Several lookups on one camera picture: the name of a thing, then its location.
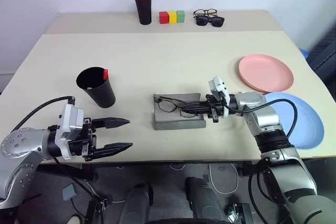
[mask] floor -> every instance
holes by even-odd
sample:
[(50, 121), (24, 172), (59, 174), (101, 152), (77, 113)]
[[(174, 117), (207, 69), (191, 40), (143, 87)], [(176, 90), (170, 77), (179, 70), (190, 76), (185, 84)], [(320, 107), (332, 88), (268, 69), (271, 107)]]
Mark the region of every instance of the floor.
[[(236, 185), (236, 173), (231, 164), (220, 163), (211, 166), (212, 178), (217, 189), (233, 190)], [(154, 204), (150, 210), (150, 220), (192, 218), (192, 212), (185, 197), (185, 178), (193, 176), (209, 180), (208, 164), (186, 164), (182, 170), (173, 170), (168, 165), (129, 165), (122, 169), (121, 167), (96, 168), (96, 172), (98, 172), (98, 179), (92, 185), (99, 194), (114, 201), (124, 200), (137, 182), (141, 180), (149, 182), (154, 189)], [(254, 223), (262, 223), (250, 203), (247, 182), (247, 177), (239, 177), (238, 189), (234, 193), (228, 195), (216, 193), (216, 195), (223, 208), (234, 202), (249, 203)], [(62, 189), (70, 183), (72, 182), (67, 177), (37, 172), (27, 198), (37, 194), (42, 195), (21, 206), (18, 216), (20, 223), (65, 224), (76, 213), (71, 202), (64, 202), (62, 198)], [(263, 198), (255, 184), (254, 181), (255, 201), (269, 223), (279, 223), (284, 220), (287, 217), (286, 212), (282, 209), (279, 211), (277, 205)], [(75, 189), (78, 195), (73, 198), (73, 201), (78, 210), (85, 214), (90, 198), (76, 185)], [(117, 223), (122, 206), (123, 203), (114, 203), (105, 210), (105, 223)], [(291, 223), (290, 218), (284, 223)]]

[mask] red cap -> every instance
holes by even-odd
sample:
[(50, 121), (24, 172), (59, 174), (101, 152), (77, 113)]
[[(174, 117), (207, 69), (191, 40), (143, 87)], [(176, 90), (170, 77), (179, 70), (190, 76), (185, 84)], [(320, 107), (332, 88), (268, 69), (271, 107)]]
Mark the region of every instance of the red cap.
[(107, 69), (104, 69), (103, 80), (106, 81), (108, 77), (109, 77), (109, 71)]

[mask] blue plate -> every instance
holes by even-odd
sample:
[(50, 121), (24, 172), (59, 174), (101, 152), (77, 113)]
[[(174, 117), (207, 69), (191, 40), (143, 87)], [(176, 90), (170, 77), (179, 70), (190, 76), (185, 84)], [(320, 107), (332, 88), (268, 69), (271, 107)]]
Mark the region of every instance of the blue plate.
[[(318, 146), (324, 136), (323, 123), (316, 111), (300, 98), (282, 92), (274, 92), (265, 95), (267, 102), (275, 99), (291, 100), (298, 109), (298, 120), (289, 137), (289, 142), (297, 149), (307, 150)], [(277, 102), (271, 105), (278, 113), (282, 127), (287, 134), (294, 118), (292, 106), (287, 102)]]

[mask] yellow block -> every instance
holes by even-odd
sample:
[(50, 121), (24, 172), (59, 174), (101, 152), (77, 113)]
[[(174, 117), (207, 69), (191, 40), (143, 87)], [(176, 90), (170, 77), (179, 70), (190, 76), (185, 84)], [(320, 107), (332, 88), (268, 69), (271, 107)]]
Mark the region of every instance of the yellow block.
[(169, 24), (173, 24), (177, 22), (176, 12), (168, 12), (168, 15), (169, 15)]

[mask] table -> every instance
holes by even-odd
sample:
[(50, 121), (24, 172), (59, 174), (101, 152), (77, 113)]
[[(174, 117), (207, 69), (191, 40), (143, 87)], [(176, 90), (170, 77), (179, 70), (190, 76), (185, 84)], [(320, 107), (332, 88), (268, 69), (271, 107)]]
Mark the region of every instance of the table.
[[(336, 155), (336, 106), (330, 93), (306, 63), (299, 49), (266, 11), (219, 12), (222, 28), (198, 27), (192, 15), (182, 24), (138, 24), (136, 14), (65, 14), (42, 35), (11, 82), (0, 95), (0, 138), (32, 109), (50, 99), (74, 95), (85, 116), (129, 119), (116, 129), (98, 129), (97, 145), (133, 142), (116, 156), (93, 162), (243, 161), (259, 159), (260, 152), (243, 118), (230, 116), (205, 129), (154, 131), (152, 95), (210, 93), (208, 81), (219, 75), (230, 93), (252, 90), (237, 73), (248, 54), (271, 55), (293, 72), (286, 92), (308, 102), (324, 124), (323, 142), (299, 150), (303, 158)], [(76, 86), (85, 68), (109, 69), (117, 101), (98, 107)], [(50, 105), (24, 126), (45, 129), (57, 122), (63, 102)], [(82, 162), (76, 157), (70, 162)]]

